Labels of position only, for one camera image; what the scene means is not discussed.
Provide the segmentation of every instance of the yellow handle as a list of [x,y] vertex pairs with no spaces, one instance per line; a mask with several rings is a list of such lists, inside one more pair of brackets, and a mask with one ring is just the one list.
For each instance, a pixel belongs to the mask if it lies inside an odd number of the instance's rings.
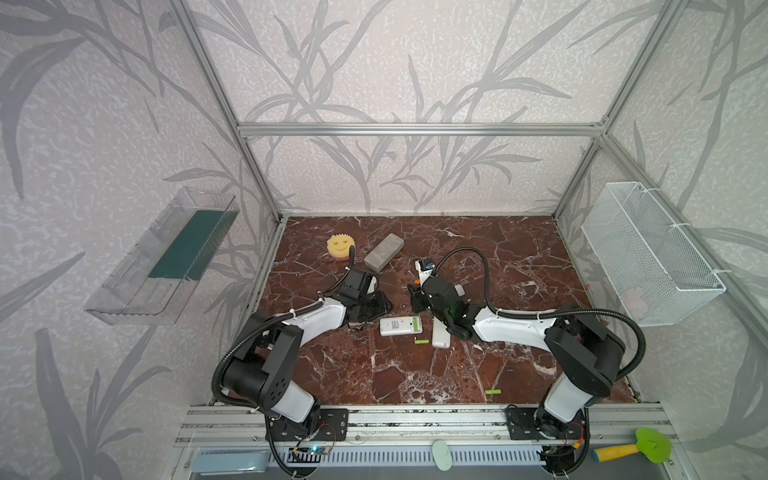
[[617,445],[615,447],[605,447],[604,449],[595,449],[592,455],[597,462],[607,462],[616,458],[626,457],[633,453],[638,453],[637,445]]

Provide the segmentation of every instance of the black mounting plate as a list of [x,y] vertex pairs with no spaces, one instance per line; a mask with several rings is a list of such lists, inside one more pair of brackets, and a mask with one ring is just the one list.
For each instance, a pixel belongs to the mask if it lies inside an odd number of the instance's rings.
[[[535,413],[538,407],[518,407],[510,405],[505,410],[505,417],[507,419],[507,430],[509,430],[509,438],[511,440],[579,440],[581,437],[581,430],[571,423],[568,424],[568,428],[564,432],[559,432],[558,436],[552,438],[544,435],[539,428],[536,427]],[[584,426],[584,413],[579,410],[573,419],[579,425]]]
[[[349,423],[349,410],[348,409],[324,409],[320,408],[320,425],[327,423],[333,427],[333,431],[336,431],[336,441],[342,442],[346,440],[347,423]],[[333,440],[333,431],[328,427],[323,426],[317,431],[317,434],[312,440]],[[280,417],[275,420],[272,425],[272,435],[275,442],[293,442],[294,438],[289,431],[286,430],[285,417]]]

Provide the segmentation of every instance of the white metal basket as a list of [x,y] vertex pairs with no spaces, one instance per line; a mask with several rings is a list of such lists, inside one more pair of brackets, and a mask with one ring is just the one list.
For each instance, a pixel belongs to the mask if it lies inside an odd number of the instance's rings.
[[725,291],[712,267],[638,182],[606,184],[581,226],[624,308],[671,325]]

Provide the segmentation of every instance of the transparent tray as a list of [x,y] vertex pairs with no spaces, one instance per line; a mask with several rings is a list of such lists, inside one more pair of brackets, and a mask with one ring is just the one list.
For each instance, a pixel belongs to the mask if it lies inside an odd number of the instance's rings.
[[606,184],[581,229],[641,326],[677,323],[725,291],[680,224],[638,182]]
[[234,195],[182,187],[85,310],[113,325],[173,325],[239,212]]

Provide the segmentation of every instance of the wallpaper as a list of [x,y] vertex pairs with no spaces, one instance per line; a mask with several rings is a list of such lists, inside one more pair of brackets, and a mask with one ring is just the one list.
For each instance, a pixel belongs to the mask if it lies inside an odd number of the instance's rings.
[[296,215],[549,215],[588,140],[269,137],[252,150],[281,210]]
[[[768,287],[768,2],[689,2],[611,135],[765,306]],[[618,306],[578,226],[605,181],[595,162],[561,227],[593,303]],[[764,478],[768,355],[717,299],[674,326],[644,330],[633,382],[662,401],[703,480]]]
[[[0,4],[0,477],[156,478],[274,229],[163,2]],[[173,326],[88,297],[176,192],[240,215]]]
[[[599,121],[663,1],[189,4],[241,123],[458,123]],[[295,214],[548,214],[585,144],[492,142],[251,138]]]

